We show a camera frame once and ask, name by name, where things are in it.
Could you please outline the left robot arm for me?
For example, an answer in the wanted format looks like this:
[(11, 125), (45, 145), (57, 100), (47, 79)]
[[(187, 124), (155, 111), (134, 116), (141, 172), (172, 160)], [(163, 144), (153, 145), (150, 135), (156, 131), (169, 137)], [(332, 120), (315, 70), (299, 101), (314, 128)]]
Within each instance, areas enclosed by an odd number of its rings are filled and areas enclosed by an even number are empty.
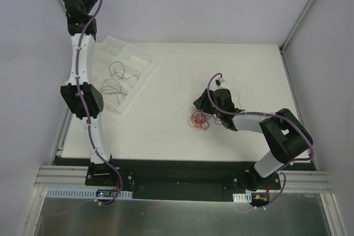
[(102, 129), (103, 96), (92, 83), (92, 56), (96, 44), (98, 15), (103, 0), (62, 0), (66, 9), (67, 29), (71, 36), (70, 76), (60, 88), (69, 110), (84, 128), (90, 150), (90, 162), (108, 164), (112, 158), (104, 142)]

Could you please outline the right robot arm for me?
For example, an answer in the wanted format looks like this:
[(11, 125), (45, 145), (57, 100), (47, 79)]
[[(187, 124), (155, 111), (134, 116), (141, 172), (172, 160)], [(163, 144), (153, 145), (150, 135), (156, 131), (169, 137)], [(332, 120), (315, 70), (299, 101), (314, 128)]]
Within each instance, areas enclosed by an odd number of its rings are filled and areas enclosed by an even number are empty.
[(289, 109), (283, 108), (270, 114), (247, 113), (235, 107), (226, 88), (215, 91), (205, 89), (193, 105), (199, 111), (215, 115), (229, 130), (263, 134), (269, 152), (250, 170), (249, 183), (254, 188), (264, 187), (272, 173), (294, 161), (313, 145), (312, 137)]

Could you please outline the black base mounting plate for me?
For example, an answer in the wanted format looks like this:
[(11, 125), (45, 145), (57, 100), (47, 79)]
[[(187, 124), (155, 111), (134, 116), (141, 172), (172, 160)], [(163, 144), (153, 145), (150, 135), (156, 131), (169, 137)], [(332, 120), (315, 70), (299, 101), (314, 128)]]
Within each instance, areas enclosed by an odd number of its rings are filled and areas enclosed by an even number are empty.
[(233, 195), (247, 190), (280, 190), (276, 173), (256, 176), (252, 161), (172, 161), (114, 159), (109, 166), (90, 164), (87, 186), (115, 187), (131, 192), (134, 199), (231, 202)]

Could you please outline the white foam compartment tray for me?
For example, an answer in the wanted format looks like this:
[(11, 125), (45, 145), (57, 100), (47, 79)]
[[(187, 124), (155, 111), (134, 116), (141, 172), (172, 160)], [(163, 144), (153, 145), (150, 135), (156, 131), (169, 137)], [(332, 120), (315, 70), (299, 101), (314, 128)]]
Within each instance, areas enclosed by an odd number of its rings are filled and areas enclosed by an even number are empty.
[(72, 65), (65, 84), (92, 84), (103, 96), (104, 110), (122, 114), (157, 65), (153, 55), (136, 45), (111, 36), (96, 42), (76, 34), (72, 41)]

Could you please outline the right aluminium corner post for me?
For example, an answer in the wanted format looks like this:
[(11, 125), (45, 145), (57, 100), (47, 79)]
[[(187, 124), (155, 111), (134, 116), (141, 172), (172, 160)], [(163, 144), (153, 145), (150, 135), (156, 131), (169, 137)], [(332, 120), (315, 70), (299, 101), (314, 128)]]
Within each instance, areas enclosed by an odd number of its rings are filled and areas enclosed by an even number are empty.
[(291, 41), (295, 37), (296, 33), (300, 29), (300, 26), (304, 22), (306, 16), (309, 14), (311, 11), (313, 5), (315, 4), (316, 0), (306, 0), (304, 6), (302, 7), (299, 15), (297, 16), (293, 26), (291, 27), (289, 33), (287, 34), (285, 40), (282, 42), (282, 44), (279, 46), (279, 51), (281, 54), (284, 54), (286, 49), (289, 47)]

